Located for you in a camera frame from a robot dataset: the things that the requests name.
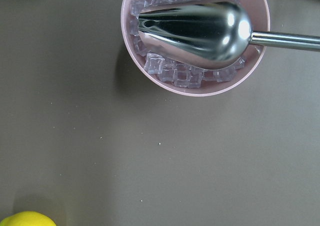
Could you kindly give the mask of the clear ice cubes pile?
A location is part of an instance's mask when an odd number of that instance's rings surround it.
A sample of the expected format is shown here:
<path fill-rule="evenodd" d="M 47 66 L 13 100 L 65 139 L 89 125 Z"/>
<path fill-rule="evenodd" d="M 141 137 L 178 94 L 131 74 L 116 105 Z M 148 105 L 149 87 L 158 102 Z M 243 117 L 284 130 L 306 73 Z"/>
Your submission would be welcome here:
<path fill-rule="evenodd" d="M 132 37 L 134 52 L 143 57 L 143 69 L 154 75 L 161 82 L 180 88 L 200 88 L 204 82 L 228 82 L 246 65 L 246 58 L 240 57 L 230 66 L 220 70 L 200 69 L 184 64 L 156 53 L 146 48 L 138 33 L 138 14 L 148 6 L 187 2 L 195 0 L 132 0 L 130 2 L 129 34 Z"/>

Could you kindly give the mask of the pink bowl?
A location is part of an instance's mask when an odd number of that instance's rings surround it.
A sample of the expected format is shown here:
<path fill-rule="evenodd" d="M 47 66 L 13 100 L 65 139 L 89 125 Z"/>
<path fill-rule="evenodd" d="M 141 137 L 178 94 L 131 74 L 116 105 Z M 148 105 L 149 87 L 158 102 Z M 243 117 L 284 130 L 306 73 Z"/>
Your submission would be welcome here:
<path fill-rule="evenodd" d="M 123 41 L 126 46 L 128 53 L 130 54 L 131 59 L 135 65 L 141 70 L 141 72 L 151 80 L 153 83 L 158 86 L 185 96 L 191 97 L 206 97 L 218 95 L 224 92 L 231 90 L 232 88 L 238 86 L 240 83 L 245 81 L 258 67 L 261 62 L 264 53 L 266 51 L 265 47 L 255 47 L 248 46 L 244 52 L 244 57 L 246 58 L 245 66 L 242 69 L 237 71 L 237 74 L 233 80 L 229 82 L 206 82 L 202 83 L 200 88 L 179 88 L 171 84 L 163 83 L 158 80 L 154 75 L 149 75 L 144 70 L 145 57 L 142 57 L 135 52 L 135 47 L 133 43 L 133 37 L 129 34 L 129 21 L 131 18 L 130 9 L 131 9 L 132 0 L 122 0 L 120 22 L 121 22 L 121 31 L 123 36 Z M 270 13 L 267 0 L 239 0 L 241 5 L 248 12 L 251 23 L 254 30 L 258 31 L 269 31 L 270 30 Z"/>

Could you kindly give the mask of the steel ice scoop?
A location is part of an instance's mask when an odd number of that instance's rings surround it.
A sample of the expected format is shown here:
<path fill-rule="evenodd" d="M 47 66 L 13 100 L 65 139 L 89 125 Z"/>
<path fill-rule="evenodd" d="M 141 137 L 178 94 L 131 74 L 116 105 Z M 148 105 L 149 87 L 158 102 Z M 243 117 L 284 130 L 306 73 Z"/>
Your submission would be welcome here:
<path fill-rule="evenodd" d="M 320 50 L 317 36 L 253 30 L 246 10 L 227 0 L 146 8 L 138 16 L 138 32 L 151 52 L 208 70 L 231 65 L 249 45 Z"/>

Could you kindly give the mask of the yellow lemon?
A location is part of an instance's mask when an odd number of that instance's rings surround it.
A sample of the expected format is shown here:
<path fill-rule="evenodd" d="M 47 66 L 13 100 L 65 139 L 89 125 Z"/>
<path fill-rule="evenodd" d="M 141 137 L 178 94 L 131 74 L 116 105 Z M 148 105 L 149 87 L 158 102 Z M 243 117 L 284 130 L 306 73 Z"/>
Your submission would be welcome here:
<path fill-rule="evenodd" d="M 56 226 L 56 223 L 48 216 L 39 212 L 22 211 L 4 218 L 0 222 L 0 225 Z"/>

